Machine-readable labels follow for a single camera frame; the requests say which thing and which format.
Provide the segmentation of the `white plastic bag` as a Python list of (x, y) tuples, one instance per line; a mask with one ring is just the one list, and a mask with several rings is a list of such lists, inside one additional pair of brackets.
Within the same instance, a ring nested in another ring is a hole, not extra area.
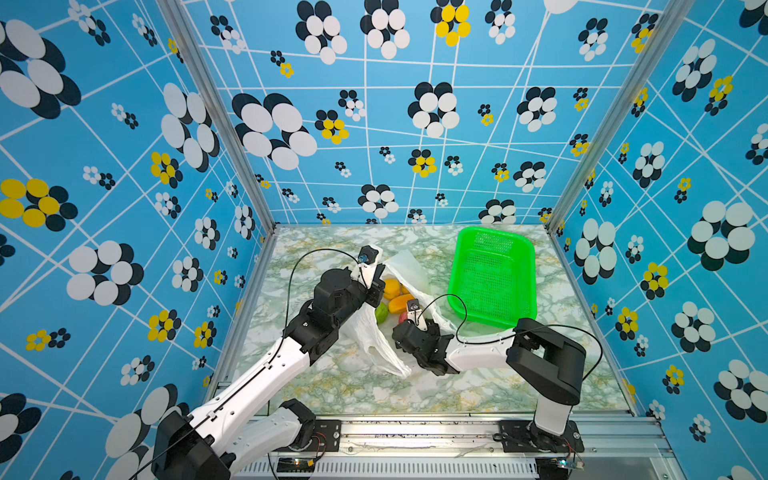
[[(403, 294), (411, 294), (419, 301), (423, 309), (423, 315), (418, 327), (421, 330), (426, 330), (427, 321), (431, 320), (440, 327), (442, 334), (452, 334), (454, 336), (453, 328), (449, 326), (444, 316), (439, 313), (435, 297), (430, 295), (423, 285), (423, 269), (415, 260), (415, 257), (408, 252), (402, 251), (386, 259), (382, 252), (381, 263), (385, 265), (382, 279), (397, 279), (402, 285)], [(358, 279), (357, 265), (352, 268), (352, 278)], [(388, 305), (389, 301), (383, 296), (381, 303)], [(390, 314), (386, 322), (378, 325), (374, 312), (375, 308), (368, 305), (366, 300), (362, 307), (346, 321), (341, 328), (341, 333), (356, 343), (363, 356), (370, 361), (373, 368), (377, 371), (391, 374), (399, 379), (406, 379), (413, 374), (415, 367), (424, 370), (418, 365), (412, 355), (395, 346), (392, 333), (393, 329), (400, 324), (399, 316), (401, 314)], [(449, 362), (449, 351), (452, 341), (447, 347), (446, 360), (460, 372), (458, 367)]]

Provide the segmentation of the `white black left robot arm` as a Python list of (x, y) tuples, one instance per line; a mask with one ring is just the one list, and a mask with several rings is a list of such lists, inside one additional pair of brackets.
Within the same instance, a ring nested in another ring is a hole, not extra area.
[(381, 263), (362, 263), (354, 270), (324, 272), (313, 298), (261, 360), (187, 416), (171, 413), (161, 421), (147, 464), (154, 476), (230, 479), (277, 449), (309, 443), (316, 417), (298, 400), (284, 402), (262, 420), (254, 416), (335, 344), (347, 320), (363, 306), (379, 304), (384, 269)]

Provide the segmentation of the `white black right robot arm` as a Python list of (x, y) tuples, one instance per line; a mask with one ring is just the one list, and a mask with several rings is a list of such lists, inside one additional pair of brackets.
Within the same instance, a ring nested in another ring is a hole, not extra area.
[(461, 340), (443, 334), (429, 320), (424, 329), (406, 320), (393, 330), (399, 349), (437, 376), (477, 368), (515, 371), (538, 392), (532, 431), (562, 436), (574, 406), (581, 400), (586, 349), (578, 342), (532, 319), (521, 319), (512, 332), (493, 340)]

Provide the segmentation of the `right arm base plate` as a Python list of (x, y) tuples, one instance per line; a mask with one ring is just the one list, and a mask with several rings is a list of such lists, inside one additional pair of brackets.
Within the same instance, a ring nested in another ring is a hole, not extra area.
[(576, 423), (569, 420), (562, 435), (553, 435), (538, 428), (533, 420), (501, 420), (492, 435), (505, 453), (583, 453), (582, 436)]

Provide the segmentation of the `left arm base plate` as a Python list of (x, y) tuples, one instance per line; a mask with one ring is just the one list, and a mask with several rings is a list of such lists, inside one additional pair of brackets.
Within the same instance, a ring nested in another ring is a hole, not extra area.
[(303, 426), (291, 444), (275, 449), (275, 452), (337, 452), (342, 434), (342, 421), (320, 418)]

